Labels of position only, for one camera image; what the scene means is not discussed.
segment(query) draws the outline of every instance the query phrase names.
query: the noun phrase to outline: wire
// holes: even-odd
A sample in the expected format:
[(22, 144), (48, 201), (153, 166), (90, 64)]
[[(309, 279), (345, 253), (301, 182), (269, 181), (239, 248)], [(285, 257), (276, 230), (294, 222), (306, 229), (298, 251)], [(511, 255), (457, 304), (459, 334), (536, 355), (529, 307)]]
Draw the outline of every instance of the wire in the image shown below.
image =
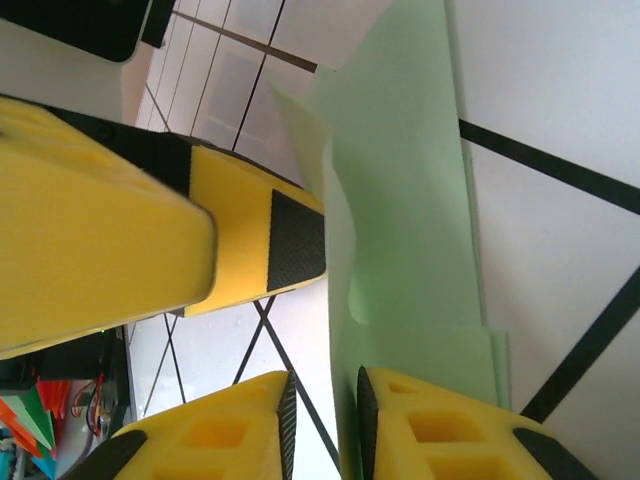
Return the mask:
[(82, 394), (89, 388), (89, 386), (94, 385), (96, 383), (95, 380), (91, 380), (87, 382), (85, 385), (78, 390), (78, 393), (73, 397), (73, 402), (71, 402), (71, 416), (75, 418), (80, 418), (80, 414), (82, 413), (82, 407), (78, 405)]

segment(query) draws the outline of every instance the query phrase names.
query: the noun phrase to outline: white panel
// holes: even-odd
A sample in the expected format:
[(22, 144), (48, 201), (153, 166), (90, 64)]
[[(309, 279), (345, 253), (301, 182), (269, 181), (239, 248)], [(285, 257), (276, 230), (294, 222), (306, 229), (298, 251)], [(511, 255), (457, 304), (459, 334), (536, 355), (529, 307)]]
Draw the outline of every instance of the white panel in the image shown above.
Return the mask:
[(456, 0), (462, 116), (640, 186), (640, 3)]
[(177, 10), (180, 13), (184, 13), (185, 15), (189, 15), (191, 17), (195, 17), (196, 12), (200, 8), (202, 4), (207, 3), (219, 3), (216, 0), (181, 0), (180, 5), (174, 7), (174, 10)]
[(231, 149), (240, 127), (263, 53), (220, 38), (193, 135)]
[(193, 22), (176, 17), (171, 43), (167, 50), (167, 57), (164, 61), (160, 84), (158, 85), (158, 92), (156, 93), (156, 102), (165, 118), (173, 102), (173, 96), (176, 91), (176, 86), (178, 85), (178, 76), (180, 75), (180, 69), (182, 68), (184, 56), (187, 52), (187, 45), (192, 29)]
[(172, 339), (187, 401), (231, 386), (259, 318), (249, 303), (178, 319)]
[(153, 95), (158, 93), (158, 85), (160, 85), (160, 77), (162, 76), (162, 69), (164, 68), (164, 62), (167, 58), (167, 51), (169, 50), (169, 44), (173, 37), (173, 30), (175, 28), (176, 16), (171, 15), (167, 30), (164, 34), (164, 40), (162, 41), (162, 48), (156, 48), (151, 57), (151, 65), (149, 66), (149, 74), (147, 75), (147, 85)]
[(628, 480), (640, 472), (640, 314), (549, 417), (549, 427), (599, 478)]
[(140, 108), (138, 109), (138, 118), (136, 119), (136, 127), (148, 128), (149, 121), (151, 120), (151, 114), (153, 113), (153, 100), (147, 89), (144, 89), (142, 95), (142, 101), (140, 102)]
[(143, 417), (168, 341), (167, 327), (162, 315), (136, 323), (135, 333), (129, 345), (129, 358), (138, 419)]
[(480, 147), (471, 153), (487, 321), (509, 331), (520, 411), (640, 264), (640, 219)]
[(176, 365), (169, 350), (164, 358), (164, 362), (162, 362), (156, 388), (153, 390), (151, 400), (149, 400), (149, 407), (147, 408), (145, 418), (177, 407), (178, 405), (182, 405), (182, 395), (180, 394), (180, 383), (178, 382)]
[(272, 45), (338, 68), (390, 3), (391, 0), (287, 1)]
[(167, 120), (173, 132), (191, 134), (219, 37), (199, 25), (193, 27)]
[(303, 95), (311, 85), (311, 78), (311, 73), (267, 56), (236, 146), (236, 152), (299, 184), (302, 178), (269, 80), (287, 92)]
[(319, 280), (308, 287), (278, 295), (269, 319), (329, 435), (336, 442), (327, 281)]
[(229, 0), (200, 0), (196, 17), (207, 23), (222, 27)]
[(232, 0), (224, 28), (269, 43), (282, 0)]

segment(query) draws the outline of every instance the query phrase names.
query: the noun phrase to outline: grid line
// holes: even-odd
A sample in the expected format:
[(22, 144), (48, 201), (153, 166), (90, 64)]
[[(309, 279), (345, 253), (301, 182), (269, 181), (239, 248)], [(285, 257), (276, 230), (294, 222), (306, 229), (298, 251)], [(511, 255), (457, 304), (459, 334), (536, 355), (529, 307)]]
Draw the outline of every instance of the grid line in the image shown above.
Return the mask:
[[(222, 19), (222, 26), (224, 27), (227, 23), (227, 17), (229, 16), (229, 10), (231, 9), (231, 2), (233, 0), (229, 0), (227, 3), (227, 10), (224, 12), (224, 18)], [(216, 54), (218, 53), (218, 47), (220, 46), (220, 35), (218, 35), (218, 39), (216, 40), (216, 46), (213, 49), (213, 55), (211, 56), (211, 63), (209, 64), (209, 70), (207, 71), (207, 77), (204, 80), (204, 87), (202, 88), (202, 93), (200, 94), (200, 100), (198, 101), (198, 108), (196, 108), (196, 114), (193, 117), (193, 123), (191, 124), (191, 130), (189, 131), (189, 135), (193, 135), (193, 130), (196, 128), (196, 120), (198, 119), (198, 114), (200, 113), (200, 107), (202, 107), (202, 99), (204, 98), (204, 92), (207, 91), (207, 84), (209, 83), (209, 77), (211, 77), (211, 69), (213, 68), (213, 62), (216, 59)]]
[[(173, 329), (175, 328), (176, 323), (173, 323), (173, 326), (171, 327), (171, 333), (173, 333)], [(158, 370), (156, 371), (156, 375), (153, 379), (153, 383), (151, 384), (151, 390), (149, 391), (149, 396), (147, 397), (147, 401), (145, 402), (144, 405), (144, 410), (143, 410), (143, 415), (146, 417), (147, 416), (147, 411), (149, 410), (149, 405), (151, 404), (151, 397), (153, 397), (153, 393), (156, 390), (156, 385), (158, 383), (158, 377), (160, 376), (160, 371), (162, 370), (162, 365), (164, 364), (164, 359), (167, 356), (167, 351), (169, 350), (169, 339), (167, 339), (167, 343), (164, 346), (164, 350), (162, 352), (162, 357), (160, 358), (160, 365), (158, 365)]]
[[(265, 307), (265, 315), (268, 315), (269, 312), (271, 311), (271, 307), (273, 306), (273, 302), (275, 301), (275, 299), (276, 299), (275, 295), (269, 298), (269, 301), (267, 302), (267, 306)], [(251, 337), (251, 341), (249, 342), (249, 347), (247, 348), (247, 351), (245, 352), (244, 357), (242, 357), (242, 361), (240, 362), (240, 368), (238, 368), (238, 372), (236, 373), (236, 376), (233, 379), (232, 385), (236, 385), (240, 382), (240, 379), (242, 378), (242, 374), (244, 373), (244, 369), (247, 367), (247, 363), (249, 363), (249, 357), (251, 357), (251, 354), (253, 353), (253, 349), (255, 348), (256, 343), (258, 342), (258, 337), (260, 337), (260, 333), (262, 332), (263, 327), (264, 325), (262, 324), (262, 321), (258, 320), (258, 325), (256, 326), (255, 332), (253, 332), (253, 336)]]

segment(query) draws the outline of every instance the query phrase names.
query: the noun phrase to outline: white surface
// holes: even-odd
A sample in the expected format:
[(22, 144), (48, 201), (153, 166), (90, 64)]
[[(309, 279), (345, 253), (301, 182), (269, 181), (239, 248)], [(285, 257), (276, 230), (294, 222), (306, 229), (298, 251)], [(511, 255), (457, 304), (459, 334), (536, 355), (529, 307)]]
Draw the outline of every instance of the white surface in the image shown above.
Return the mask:
[(640, 218), (481, 147), (471, 152), (486, 318), (509, 331), (520, 411), (640, 264)]
[(466, 119), (640, 186), (640, 3), (454, 4)]
[(235, 40), (220, 39), (196, 116), (195, 137), (233, 147), (263, 55)]
[(178, 320), (173, 345), (187, 401), (231, 385), (258, 318), (246, 304)]
[(122, 119), (121, 65), (0, 19), (0, 92)]

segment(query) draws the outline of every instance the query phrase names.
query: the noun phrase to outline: orange object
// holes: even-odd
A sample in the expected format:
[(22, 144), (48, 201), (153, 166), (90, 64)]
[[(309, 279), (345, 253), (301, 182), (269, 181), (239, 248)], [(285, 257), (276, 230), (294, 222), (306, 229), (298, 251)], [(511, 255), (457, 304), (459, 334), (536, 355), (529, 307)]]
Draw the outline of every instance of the orange object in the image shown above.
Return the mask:
[(40, 450), (38, 450), (38, 442), (31, 435), (29, 430), (24, 428), (18, 421), (16, 414), (13, 413), (7, 404), (0, 398), (0, 421), (9, 429), (16, 444), (23, 450), (26, 450), (36, 458), (41, 458)]

